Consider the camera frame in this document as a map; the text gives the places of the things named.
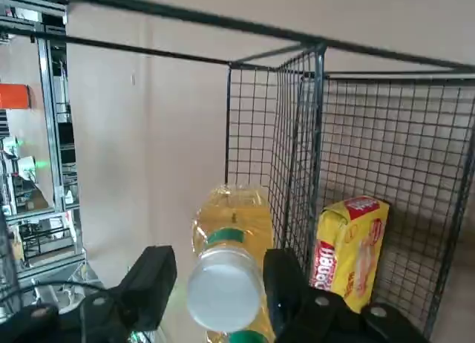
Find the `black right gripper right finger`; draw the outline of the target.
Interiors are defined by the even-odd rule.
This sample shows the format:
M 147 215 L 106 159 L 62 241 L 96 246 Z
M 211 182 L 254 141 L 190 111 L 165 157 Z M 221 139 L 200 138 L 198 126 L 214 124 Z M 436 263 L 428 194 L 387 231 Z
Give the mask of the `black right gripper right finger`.
M 276 342 L 429 341 L 389 304 L 368 304 L 355 313 L 341 296 L 308 285 L 290 248 L 266 251 L 263 282 Z

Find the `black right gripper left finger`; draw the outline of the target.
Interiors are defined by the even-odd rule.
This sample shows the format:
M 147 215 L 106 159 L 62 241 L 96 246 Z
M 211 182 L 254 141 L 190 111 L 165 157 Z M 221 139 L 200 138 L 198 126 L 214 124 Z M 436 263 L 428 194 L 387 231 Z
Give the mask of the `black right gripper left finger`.
M 21 308 L 1 323 L 1 341 L 127 342 L 160 326 L 176 279 L 173 248 L 148 246 L 115 287 L 69 281 L 92 293 L 66 313 L 50 303 Z

